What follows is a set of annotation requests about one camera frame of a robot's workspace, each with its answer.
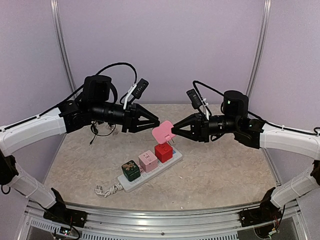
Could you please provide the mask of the pink folding extension socket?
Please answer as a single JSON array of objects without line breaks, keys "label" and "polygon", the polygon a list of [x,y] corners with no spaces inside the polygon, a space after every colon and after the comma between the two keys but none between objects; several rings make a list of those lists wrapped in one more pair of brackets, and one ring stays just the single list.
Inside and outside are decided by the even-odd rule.
[{"label": "pink folding extension socket", "polygon": [[170,121],[166,120],[152,130],[152,136],[158,144],[167,143],[176,137],[176,135],[172,133],[173,127],[173,124]]}]

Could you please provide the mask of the white power strip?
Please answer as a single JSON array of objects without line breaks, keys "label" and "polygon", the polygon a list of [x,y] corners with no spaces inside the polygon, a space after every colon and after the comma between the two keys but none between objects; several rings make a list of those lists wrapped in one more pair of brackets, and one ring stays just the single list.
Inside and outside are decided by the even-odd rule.
[{"label": "white power strip", "polygon": [[126,193],[130,193],[133,190],[141,187],[148,181],[157,177],[158,175],[164,173],[166,170],[170,169],[172,166],[180,162],[183,158],[183,155],[180,151],[178,151],[175,147],[173,147],[173,155],[172,158],[162,163],[158,160],[158,166],[150,172],[145,172],[142,168],[140,168],[140,177],[133,181],[129,181],[124,174],[121,174],[117,177],[118,182],[123,187],[123,190]]}]

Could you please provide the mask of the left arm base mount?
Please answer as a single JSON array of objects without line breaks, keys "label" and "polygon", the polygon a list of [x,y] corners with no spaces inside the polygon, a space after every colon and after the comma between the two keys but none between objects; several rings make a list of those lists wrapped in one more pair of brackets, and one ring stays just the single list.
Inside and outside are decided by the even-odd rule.
[{"label": "left arm base mount", "polygon": [[85,226],[87,216],[88,213],[85,211],[69,208],[66,208],[62,214],[51,213],[48,211],[45,211],[43,214],[44,219],[79,228],[83,228]]}]

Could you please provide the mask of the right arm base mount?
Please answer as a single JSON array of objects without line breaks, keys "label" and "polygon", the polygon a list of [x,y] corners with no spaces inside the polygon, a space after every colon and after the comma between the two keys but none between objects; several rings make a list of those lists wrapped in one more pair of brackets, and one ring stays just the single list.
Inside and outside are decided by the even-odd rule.
[{"label": "right arm base mount", "polygon": [[269,211],[260,207],[244,208],[238,215],[243,228],[271,222],[282,217],[282,213],[278,209]]}]

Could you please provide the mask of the black power adapter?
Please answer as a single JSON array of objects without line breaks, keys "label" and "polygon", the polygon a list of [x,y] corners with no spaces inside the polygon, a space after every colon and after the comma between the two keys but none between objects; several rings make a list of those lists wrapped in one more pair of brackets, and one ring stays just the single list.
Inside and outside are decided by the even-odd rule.
[{"label": "black power adapter", "polygon": [[112,135],[115,130],[117,129],[117,125],[113,124],[113,123],[107,123],[107,127],[110,129],[110,132],[108,134],[99,134],[99,130],[98,130],[98,125],[101,125],[103,122],[102,121],[93,121],[90,125],[90,131],[93,133],[93,138],[92,140],[89,142],[89,145],[92,145],[93,142],[95,141],[96,137],[108,137],[110,135]]}]

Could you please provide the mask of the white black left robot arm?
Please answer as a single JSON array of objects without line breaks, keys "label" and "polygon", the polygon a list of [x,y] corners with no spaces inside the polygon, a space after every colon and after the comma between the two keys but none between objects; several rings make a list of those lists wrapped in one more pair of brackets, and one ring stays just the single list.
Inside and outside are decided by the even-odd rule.
[{"label": "white black left robot arm", "polygon": [[93,123],[120,125],[123,133],[137,133],[158,127],[159,118],[134,103],[149,85],[135,79],[123,103],[117,103],[118,92],[112,79],[100,70],[87,76],[75,92],[48,110],[25,120],[0,128],[0,185],[14,189],[38,203],[57,221],[70,218],[70,211],[60,193],[47,188],[16,162],[14,152],[52,136],[69,134]]}]

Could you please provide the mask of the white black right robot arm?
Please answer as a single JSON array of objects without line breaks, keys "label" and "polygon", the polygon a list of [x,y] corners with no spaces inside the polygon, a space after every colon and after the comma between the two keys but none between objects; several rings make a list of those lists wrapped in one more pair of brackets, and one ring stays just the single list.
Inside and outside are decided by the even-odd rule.
[{"label": "white black right robot arm", "polygon": [[300,198],[320,187],[320,129],[313,131],[287,128],[270,123],[248,110],[249,98],[237,90],[222,93],[221,115],[205,114],[200,107],[208,108],[197,85],[187,91],[192,107],[197,110],[175,123],[171,132],[195,142],[216,141],[225,134],[233,134],[240,144],[254,149],[276,149],[306,156],[313,164],[287,183],[267,191],[256,218],[266,222],[288,202]]}]

